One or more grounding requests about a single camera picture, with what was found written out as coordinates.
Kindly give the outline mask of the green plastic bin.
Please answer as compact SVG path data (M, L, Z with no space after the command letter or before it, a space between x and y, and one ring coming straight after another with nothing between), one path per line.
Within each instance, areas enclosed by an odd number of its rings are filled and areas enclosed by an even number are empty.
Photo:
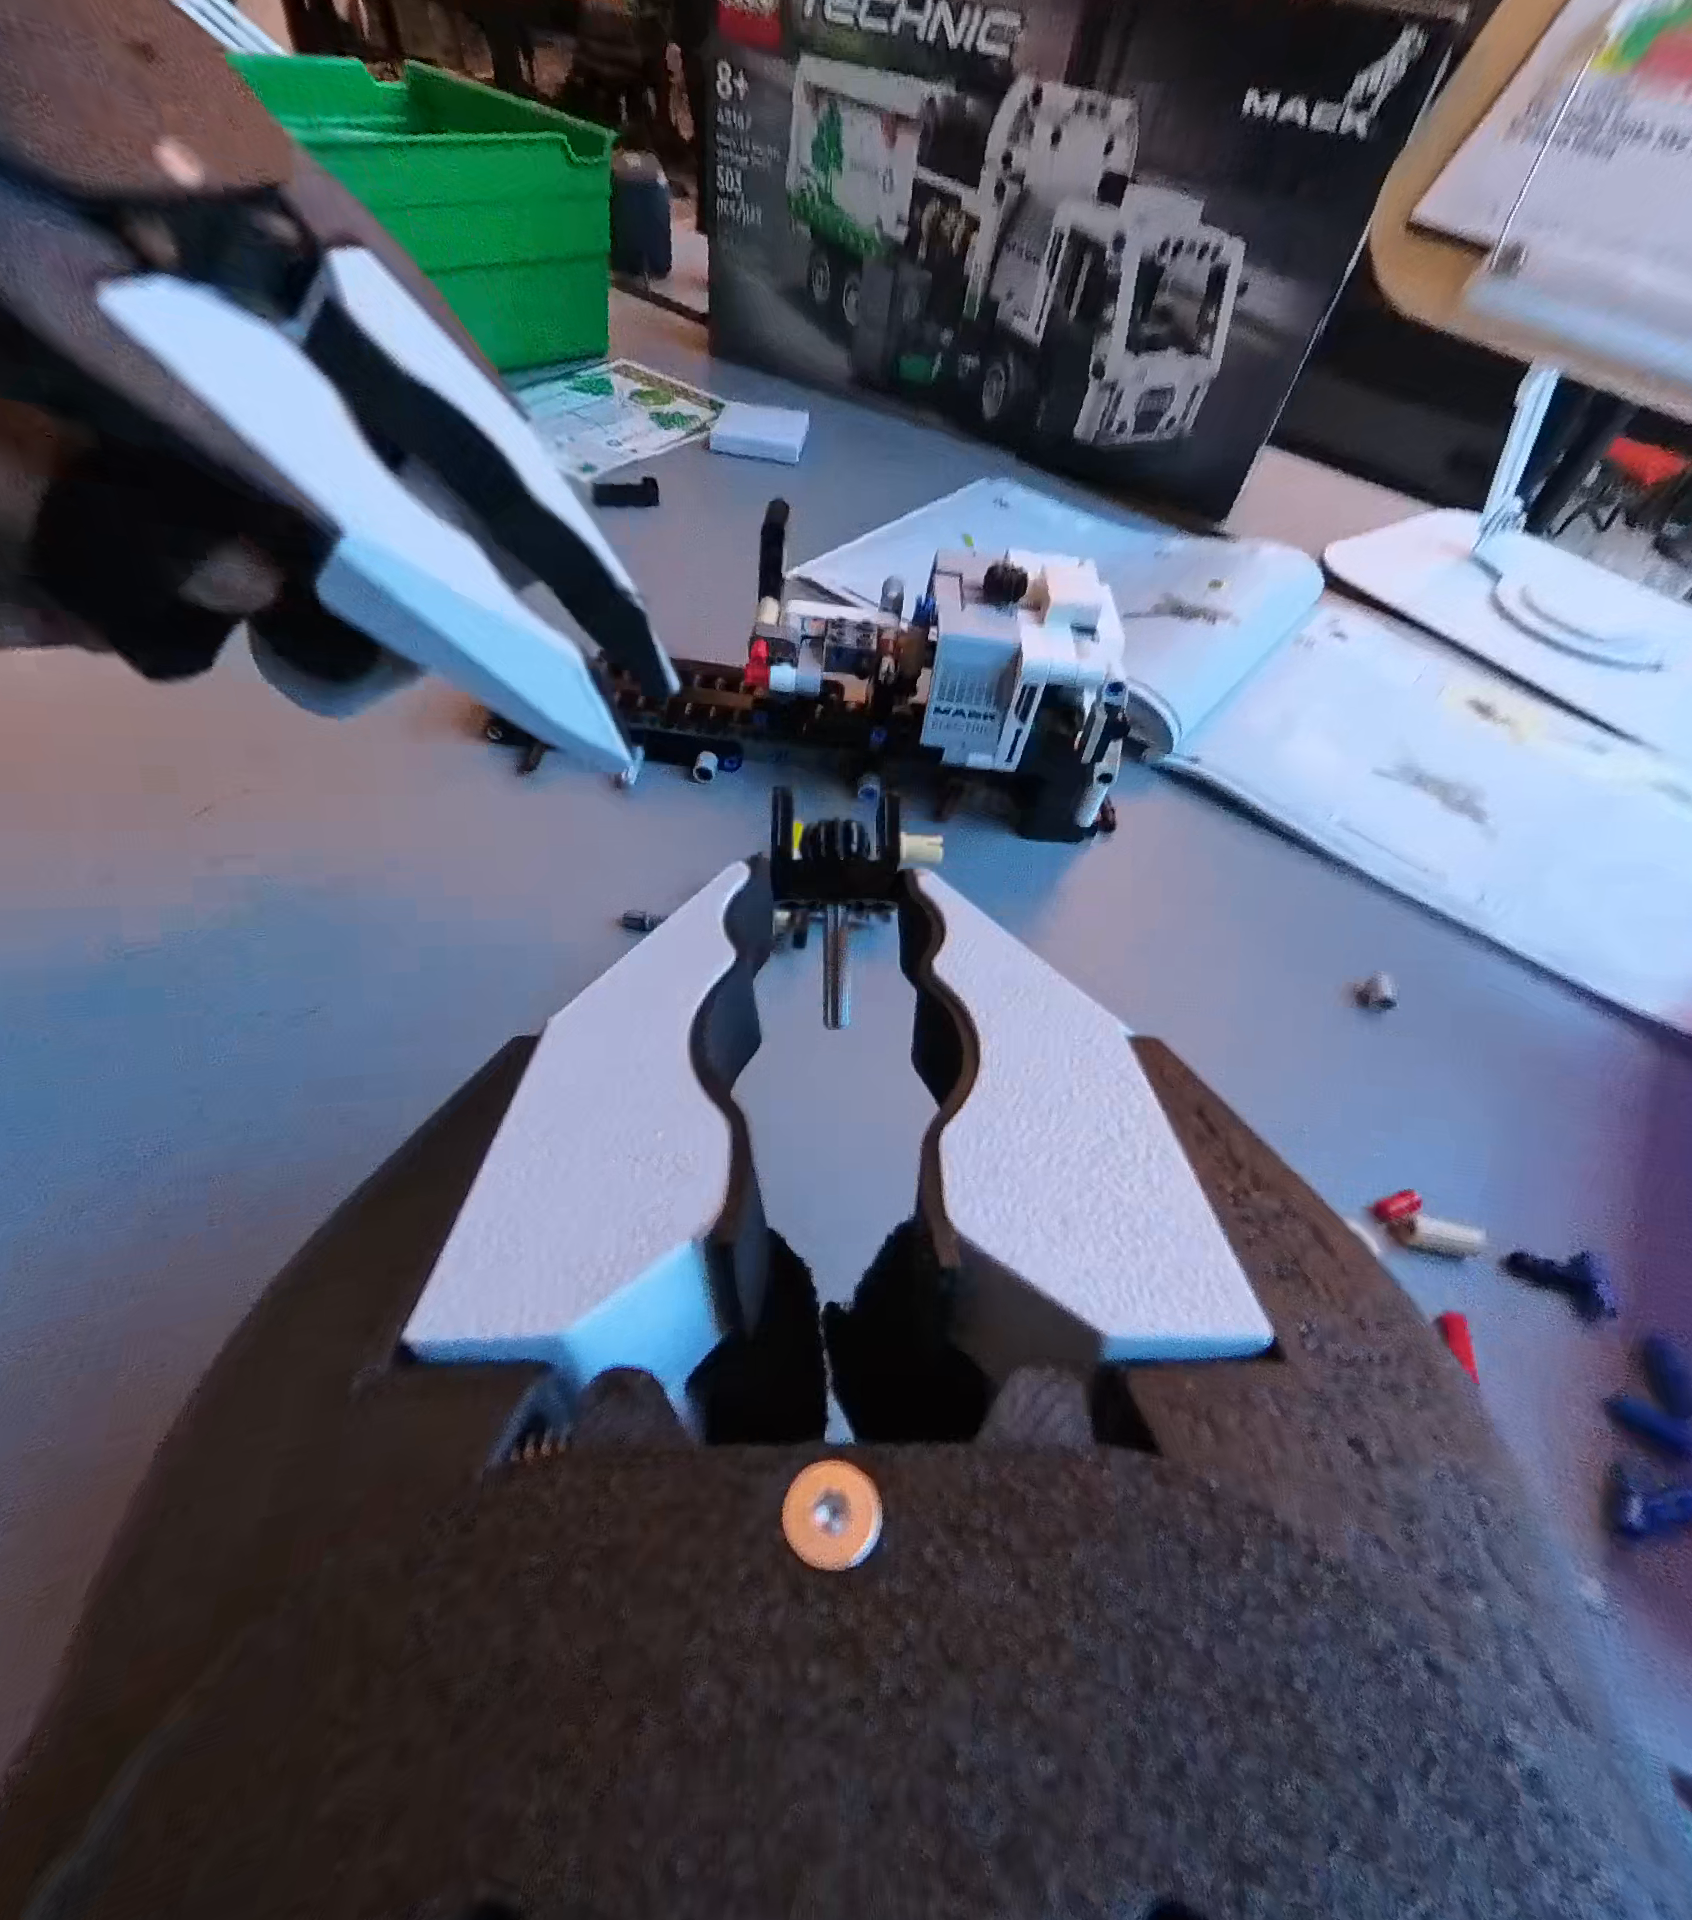
M615 133L411 60L234 53L266 110L403 249L498 373L605 359Z

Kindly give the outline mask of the wooden board with paper sheet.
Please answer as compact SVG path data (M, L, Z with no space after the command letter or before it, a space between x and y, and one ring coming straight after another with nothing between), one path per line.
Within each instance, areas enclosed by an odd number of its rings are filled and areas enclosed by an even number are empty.
M1368 249L1412 322L1692 424L1692 3L1500 5Z

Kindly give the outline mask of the white metal stand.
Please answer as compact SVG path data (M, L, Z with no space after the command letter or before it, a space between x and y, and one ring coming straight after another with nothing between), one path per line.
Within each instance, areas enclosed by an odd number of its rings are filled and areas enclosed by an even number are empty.
M1475 513L1330 543L1332 586L1692 769L1692 584L1652 586L1528 528L1559 376L1525 370Z

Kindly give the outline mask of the black lego set box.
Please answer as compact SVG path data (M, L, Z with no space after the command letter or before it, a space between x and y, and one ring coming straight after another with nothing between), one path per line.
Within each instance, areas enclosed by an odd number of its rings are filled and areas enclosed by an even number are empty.
M713 355L1218 524L1468 16L716 5Z

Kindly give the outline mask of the black lego connector frame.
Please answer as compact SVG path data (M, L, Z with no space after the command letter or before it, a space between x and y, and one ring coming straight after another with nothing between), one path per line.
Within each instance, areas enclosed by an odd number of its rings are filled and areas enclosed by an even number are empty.
M873 838L873 867L869 887L859 896L818 899L800 882L800 837L805 823L835 816L857 818ZM857 926L888 918L898 907L899 876L907 871L935 869L944 860L946 841L937 831L906 829L898 795L884 795L869 816L832 814L800 821L793 813L793 793L778 786L770 799L770 829L765 848L765 876L771 895L773 945L803 950L824 932L824 914L829 903L851 908L851 932Z

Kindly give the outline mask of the white lego truck model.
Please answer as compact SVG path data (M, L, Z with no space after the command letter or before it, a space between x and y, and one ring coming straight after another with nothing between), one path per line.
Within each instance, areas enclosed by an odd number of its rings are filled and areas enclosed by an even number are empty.
M658 767L712 784L751 761L803 757L859 800L925 790L937 818L988 796L1032 845L1118 829L1124 628L1094 563L944 546L918 595L889 577L863 609L792 595L788 528L789 504L773 497L740 662L680 659L668 698L612 676L632 752L615 788Z

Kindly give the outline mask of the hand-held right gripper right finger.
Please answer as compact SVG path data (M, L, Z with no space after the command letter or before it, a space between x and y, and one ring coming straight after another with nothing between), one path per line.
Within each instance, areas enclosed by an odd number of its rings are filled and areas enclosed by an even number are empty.
M1140 1038L930 873L901 879L911 1067L935 1101L915 1219L978 1367L1264 1356L1274 1328Z

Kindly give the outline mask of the lego instruction booklet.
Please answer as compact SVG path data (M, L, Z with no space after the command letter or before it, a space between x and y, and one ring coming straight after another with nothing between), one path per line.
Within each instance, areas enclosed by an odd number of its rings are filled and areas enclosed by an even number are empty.
M1323 593L1274 540L1201 538L984 479L788 572L847 604L941 553L1094 564L1136 752L1630 1016L1692 1041L1692 769Z

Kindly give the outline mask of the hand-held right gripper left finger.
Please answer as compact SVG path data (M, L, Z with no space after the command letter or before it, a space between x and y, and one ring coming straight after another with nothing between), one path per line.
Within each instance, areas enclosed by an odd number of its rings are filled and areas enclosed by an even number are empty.
M708 1367L758 1333L771 1232L736 1086L760 1048L775 903L762 857L545 1020L403 1322L419 1364L617 1370L712 1434Z

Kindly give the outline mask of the black blue lego pin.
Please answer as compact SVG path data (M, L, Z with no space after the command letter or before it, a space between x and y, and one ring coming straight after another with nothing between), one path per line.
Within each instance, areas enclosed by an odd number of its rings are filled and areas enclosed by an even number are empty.
M1609 1269L1594 1251L1580 1251L1565 1259L1514 1251L1501 1259L1500 1266L1512 1281L1565 1302L1587 1327L1619 1319L1622 1309Z

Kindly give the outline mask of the sticker sheet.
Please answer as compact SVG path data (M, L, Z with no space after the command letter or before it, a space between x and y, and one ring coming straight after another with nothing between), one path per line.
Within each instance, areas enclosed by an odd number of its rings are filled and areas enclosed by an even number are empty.
M621 357L505 384L556 468L582 484L705 438L726 411L719 396Z

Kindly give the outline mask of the small white box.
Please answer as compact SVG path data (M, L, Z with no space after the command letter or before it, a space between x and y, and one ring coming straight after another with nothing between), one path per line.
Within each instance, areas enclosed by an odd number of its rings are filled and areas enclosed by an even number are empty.
M811 419L805 408L728 400L708 430L708 453L728 460L793 468L802 462Z

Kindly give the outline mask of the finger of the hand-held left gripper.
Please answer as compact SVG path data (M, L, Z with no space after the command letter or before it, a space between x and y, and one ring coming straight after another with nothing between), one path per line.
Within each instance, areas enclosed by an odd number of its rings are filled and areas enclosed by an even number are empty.
M285 330L168 275L110 282L98 306L330 522L336 538L313 575L324 613L548 747L599 770L630 767L579 646L384 466Z
M394 474L421 468L475 540L552 593L608 666L680 688L632 575L451 312L364 247L321 254L302 349Z

